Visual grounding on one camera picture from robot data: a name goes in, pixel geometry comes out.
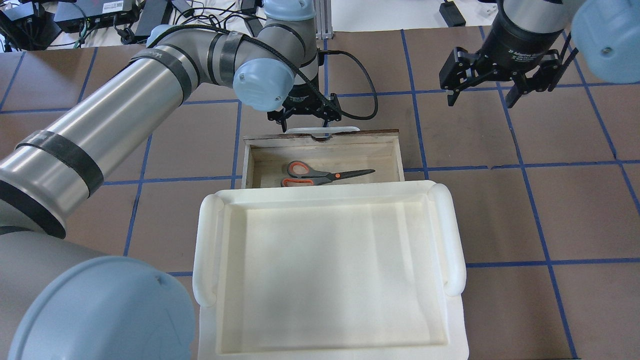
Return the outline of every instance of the white plastic tray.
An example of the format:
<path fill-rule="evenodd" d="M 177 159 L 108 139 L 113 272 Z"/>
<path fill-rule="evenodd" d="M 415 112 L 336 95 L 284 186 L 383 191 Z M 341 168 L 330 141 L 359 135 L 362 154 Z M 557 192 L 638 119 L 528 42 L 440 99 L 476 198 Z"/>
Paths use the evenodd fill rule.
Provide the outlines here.
<path fill-rule="evenodd" d="M 198 358 L 467 359 L 442 184 L 223 190 L 200 209 Z"/>

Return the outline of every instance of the blue cap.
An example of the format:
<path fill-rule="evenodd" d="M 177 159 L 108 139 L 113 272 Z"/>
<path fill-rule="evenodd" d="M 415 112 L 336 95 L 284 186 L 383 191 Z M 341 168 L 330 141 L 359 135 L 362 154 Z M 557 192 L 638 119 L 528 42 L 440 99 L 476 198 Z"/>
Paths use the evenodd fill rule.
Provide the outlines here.
<path fill-rule="evenodd" d="M 263 0 L 267 17 L 284 21 L 302 21 L 316 17 L 313 0 Z"/>
<path fill-rule="evenodd" d="M 178 280 L 140 260 L 102 256 L 47 285 L 8 359 L 188 360 L 194 335 L 193 303 Z"/>
<path fill-rule="evenodd" d="M 238 99 L 258 111 L 281 107 L 293 88 L 293 71 L 279 60 L 259 58 L 242 64 L 234 75 Z"/>
<path fill-rule="evenodd" d="M 600 79 L 640 81 L 638 19 L 640 0 L 588 0 L 573 17 L 573 41 Z"/>

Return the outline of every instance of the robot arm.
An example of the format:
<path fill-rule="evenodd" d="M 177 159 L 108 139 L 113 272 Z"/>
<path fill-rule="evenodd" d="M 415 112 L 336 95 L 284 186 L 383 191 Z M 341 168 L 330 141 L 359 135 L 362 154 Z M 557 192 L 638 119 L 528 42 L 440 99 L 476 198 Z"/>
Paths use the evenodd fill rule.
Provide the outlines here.
<path fill-rule="evenodd" d="M 615 83 L 640 80 L 640 1 L 498 0 L 498 14 L 480 50 L 456 47 L 440 71 L 449 106 L 460 92 L 484 81 L 509 81 L 511 108 L 524 94 L 552 91 L 577 54 L 550 50 L 572 22 L 574 42 L 589 68 Z M 537 71 L 528 77 L 527 73 Z"/>
<path fill-rule="evenodd" d="M 312 0 L 265 0 L 264 9 L 258 41 L 197 25 L 166 30 L 94 94 L 18 144 L 0 161 L 0 227 L 64 238 L 65 219 L 200 83 L 233 86 L 257 110 L 280 107 L 294 85 L 291 67 L 317 56 L 315 10 Z"/>

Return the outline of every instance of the orange and black scissors handle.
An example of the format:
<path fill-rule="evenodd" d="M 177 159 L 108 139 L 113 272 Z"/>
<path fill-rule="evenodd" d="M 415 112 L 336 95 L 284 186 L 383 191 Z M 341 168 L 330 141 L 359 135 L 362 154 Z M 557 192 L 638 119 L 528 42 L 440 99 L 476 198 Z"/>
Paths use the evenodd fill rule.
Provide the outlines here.
<path fill-rule="evenodd" d="M 287 165 L 287 173 L 291 177 L 282 180 L 283 187 L 322 185 L 339 179 L 362 176 L 375 172 L 373 169 L 354 170 L 345 172 L 317 171 L 307 165 L 304 161 L 295 160 Z"/>

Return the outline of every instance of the drawer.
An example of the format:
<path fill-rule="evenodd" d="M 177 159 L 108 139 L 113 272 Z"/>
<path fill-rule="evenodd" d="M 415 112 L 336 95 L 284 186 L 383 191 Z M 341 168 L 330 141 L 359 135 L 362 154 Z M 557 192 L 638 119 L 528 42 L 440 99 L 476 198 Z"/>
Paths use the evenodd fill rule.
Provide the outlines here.
<path fill-rule="evenodd" d="M 244 137 L 242 188 L 276 188 L 289 177 L 286 168 L 301 160 L 318 171 L 345 172 L 374 169 L 364 176 L 330 184 L 404 181 L 398 130 L 335 133 L 328 138 L 310 134 Z"/>

